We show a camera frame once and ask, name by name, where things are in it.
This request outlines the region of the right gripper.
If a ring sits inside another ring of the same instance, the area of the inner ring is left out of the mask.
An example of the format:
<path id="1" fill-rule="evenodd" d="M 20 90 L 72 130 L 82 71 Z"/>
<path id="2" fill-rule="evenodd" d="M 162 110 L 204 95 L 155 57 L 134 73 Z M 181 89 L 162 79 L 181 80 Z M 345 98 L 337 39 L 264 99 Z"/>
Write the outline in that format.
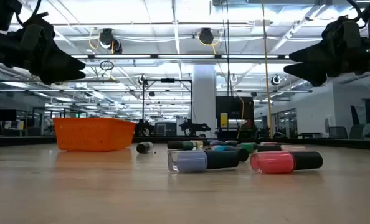
<path id="1" fill-rule="evenodd" d="M 370 72 L 370 16 L 363 21 L 368 25 L 367 37 L 361 37 L 358 24 L 345 16 L 329 23 L 322 42 L 289 54 L 290 60 L 302 63 L 287 65 L 283 71 L 313 86 L 322 86 L 328 76 Z"/>

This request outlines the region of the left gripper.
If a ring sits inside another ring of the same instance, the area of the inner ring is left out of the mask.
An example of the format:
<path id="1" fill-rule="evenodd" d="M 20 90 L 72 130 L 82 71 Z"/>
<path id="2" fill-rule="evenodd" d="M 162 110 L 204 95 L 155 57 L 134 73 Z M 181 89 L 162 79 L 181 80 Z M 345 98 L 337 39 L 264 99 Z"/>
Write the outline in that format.
<path id="1" fill-rule="evenodd" d="M 85 78 L 79 71 L 85 64 L 60 50 L 53 41 L 53 28 L 44 20 L 47 15 L 37 14 L 25 21 L 23 28 L 0 33 L 0 63 L 26 69 L 46 85 Z"/>

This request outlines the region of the red nail polish bottle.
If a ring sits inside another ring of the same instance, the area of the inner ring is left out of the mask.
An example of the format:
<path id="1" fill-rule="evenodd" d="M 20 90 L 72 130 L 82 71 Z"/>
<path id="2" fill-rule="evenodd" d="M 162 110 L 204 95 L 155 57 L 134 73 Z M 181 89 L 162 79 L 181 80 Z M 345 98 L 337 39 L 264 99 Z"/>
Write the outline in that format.
<path id="1" fill-rule="evenodd" d="M 267 151 L 250 156 L 254 172 L 263 174 L 290 174 L 295 170 L 319 169 L 323 158 L 315 151 Z"/>

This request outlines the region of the green nail polish bottle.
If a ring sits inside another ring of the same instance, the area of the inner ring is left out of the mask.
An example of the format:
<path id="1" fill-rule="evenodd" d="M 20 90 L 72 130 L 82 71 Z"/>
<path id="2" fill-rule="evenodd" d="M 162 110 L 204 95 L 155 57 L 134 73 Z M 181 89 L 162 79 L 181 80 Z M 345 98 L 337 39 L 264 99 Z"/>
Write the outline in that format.
<path id="1" fill-rule="evenodd" d="M 254 142 L 242 142 L 238 144 L 237 147 L 245 149 L 249 154 L 251 154 L 257 150 L 258 144 Z"/>

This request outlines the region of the bright blue nail polish bottle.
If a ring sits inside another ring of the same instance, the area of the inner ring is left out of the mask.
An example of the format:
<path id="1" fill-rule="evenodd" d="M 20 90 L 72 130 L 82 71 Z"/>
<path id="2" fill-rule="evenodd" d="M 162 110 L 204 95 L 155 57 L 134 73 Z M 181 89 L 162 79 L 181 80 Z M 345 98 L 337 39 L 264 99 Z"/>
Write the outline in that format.
<path id="1" fill-rule="evenodd" d="M 230 145 L 215 145 L 212 146 L 213 151 L 235 151 L 240 162 L 245 162 L 249 158 L 249 152 L 245 148 Z"/>

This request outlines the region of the white nail polish bottle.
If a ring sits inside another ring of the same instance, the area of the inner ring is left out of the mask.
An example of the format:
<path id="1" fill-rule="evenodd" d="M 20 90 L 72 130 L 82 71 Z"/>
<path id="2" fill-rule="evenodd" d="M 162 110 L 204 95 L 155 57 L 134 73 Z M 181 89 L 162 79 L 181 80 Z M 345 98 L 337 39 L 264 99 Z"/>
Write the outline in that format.
<path id="1" fill-rule="evenodd" d="M 147 154 L 153 150 L 153 143 L 152 142 L 141 142 L 136 146 L 136 151 L 139 154 Z"/>

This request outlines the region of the dark green glitter nail polish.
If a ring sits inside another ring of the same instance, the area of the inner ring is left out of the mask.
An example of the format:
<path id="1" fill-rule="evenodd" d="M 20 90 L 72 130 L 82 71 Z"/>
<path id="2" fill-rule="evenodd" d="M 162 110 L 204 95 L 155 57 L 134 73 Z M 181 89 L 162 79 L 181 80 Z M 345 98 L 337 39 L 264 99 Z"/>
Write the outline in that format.
<path id="1" fill-rule="evenodd" d="M 167 142 L 167 148 L 182 151 L 191 151 L 194 149 L 194 143 L 191 141 L 169 141 Z"/>

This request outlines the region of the lavender nail polish bottle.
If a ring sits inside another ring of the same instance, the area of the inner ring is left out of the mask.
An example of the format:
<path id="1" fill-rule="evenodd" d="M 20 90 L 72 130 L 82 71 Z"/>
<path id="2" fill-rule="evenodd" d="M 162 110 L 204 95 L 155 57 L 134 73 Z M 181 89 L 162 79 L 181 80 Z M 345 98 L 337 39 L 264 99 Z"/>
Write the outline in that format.
<path id="1" fill-rule="evenodd" d="M 231 169 L 239 165 L 235 151 L 169 151 L 168 170 L 171 172 L 205 172 Z"/>

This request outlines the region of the black computer monitor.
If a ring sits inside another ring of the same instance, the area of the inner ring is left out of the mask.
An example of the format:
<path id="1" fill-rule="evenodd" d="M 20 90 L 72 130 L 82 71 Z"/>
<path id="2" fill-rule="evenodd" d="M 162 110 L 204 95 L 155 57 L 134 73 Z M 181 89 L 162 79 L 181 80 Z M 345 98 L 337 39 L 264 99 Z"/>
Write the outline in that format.
<path id="1" fill-rule="evenodd" d="M 16 118 L 16 109 L 0 109 L 0 121 L 15 121 Z"/>

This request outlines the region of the grey mesh office chair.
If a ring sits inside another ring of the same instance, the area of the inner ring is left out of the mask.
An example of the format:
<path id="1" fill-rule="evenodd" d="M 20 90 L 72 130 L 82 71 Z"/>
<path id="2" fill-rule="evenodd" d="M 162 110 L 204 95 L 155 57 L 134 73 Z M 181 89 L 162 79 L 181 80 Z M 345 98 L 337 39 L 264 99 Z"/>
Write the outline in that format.
<path id="1" fill-rule="evenodd" d="M 356 124 L 353 125 L 350 129 L 349 139 L 352 140 L 363 140 L 364 125 Z"/>
<path id="2" fill-rule="evenodd" d="M 344 126 L 330 126 L 328 133 L 331 139 L 348 139 L 348 133 Z"/>

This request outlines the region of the orange plastic basket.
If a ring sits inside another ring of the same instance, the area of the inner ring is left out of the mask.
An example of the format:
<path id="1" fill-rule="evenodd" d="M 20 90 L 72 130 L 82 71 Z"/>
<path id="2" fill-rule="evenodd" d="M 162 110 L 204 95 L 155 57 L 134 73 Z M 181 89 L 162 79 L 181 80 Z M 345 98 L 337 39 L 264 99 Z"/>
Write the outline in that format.
<path id="1" fill-rule="evenodd" d="M 130 147 L 135 123 L 115 118 L 55 118 L 61 151 L 108 152 Z"/>

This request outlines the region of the black equipment cabinet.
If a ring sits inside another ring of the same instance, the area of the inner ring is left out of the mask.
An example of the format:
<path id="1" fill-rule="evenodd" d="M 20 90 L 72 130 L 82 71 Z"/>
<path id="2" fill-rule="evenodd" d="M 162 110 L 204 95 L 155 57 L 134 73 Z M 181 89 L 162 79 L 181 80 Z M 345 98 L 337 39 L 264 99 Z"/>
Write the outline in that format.
<path id="1" fill-rule="evenodd" d="M 254 99 L 240 96 L 216 96 L 216 136 L 219 139 L 254 138 Z"/>

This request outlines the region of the white building pillar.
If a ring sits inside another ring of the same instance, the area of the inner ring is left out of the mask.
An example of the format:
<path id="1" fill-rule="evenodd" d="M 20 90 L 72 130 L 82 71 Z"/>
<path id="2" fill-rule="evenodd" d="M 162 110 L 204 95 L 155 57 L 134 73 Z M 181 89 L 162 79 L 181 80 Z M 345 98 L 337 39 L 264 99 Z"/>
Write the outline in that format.
<path id="1" fill-rule="evenodd" d="M 192 109 L 197 124 L 211 128 L 204 132 L 211 138 L 216 128 L 216 70 L 213 65 L 195 65 L 192 74 Z"/>

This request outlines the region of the long ceiling light bar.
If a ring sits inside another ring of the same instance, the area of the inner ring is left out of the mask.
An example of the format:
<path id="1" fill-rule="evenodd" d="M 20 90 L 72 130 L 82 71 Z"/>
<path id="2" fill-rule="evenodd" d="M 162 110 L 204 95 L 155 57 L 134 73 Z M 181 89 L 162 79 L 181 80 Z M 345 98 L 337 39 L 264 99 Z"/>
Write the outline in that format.
<path id="1" fill-rule="evenodd" d="M 76 59 L 245 59 L 258 60 L 279 59 L 288 60 L 288 55 L 212 55 L 212 54 L 78 54 L 71 55 Z"/>

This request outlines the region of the black aluminium rig frame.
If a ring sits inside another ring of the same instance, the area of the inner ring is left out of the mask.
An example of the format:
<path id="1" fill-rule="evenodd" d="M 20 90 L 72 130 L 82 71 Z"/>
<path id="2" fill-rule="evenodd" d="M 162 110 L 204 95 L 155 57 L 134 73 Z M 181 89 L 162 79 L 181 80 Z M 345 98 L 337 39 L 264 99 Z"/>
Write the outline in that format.
<path id="1" fill-rule="evenodd" d="M 179 125 L 192 121 L 192 80 L 146 78 L 141 89 L 141 119 L 154 126 L 154 136 L 183 135 Z"/>

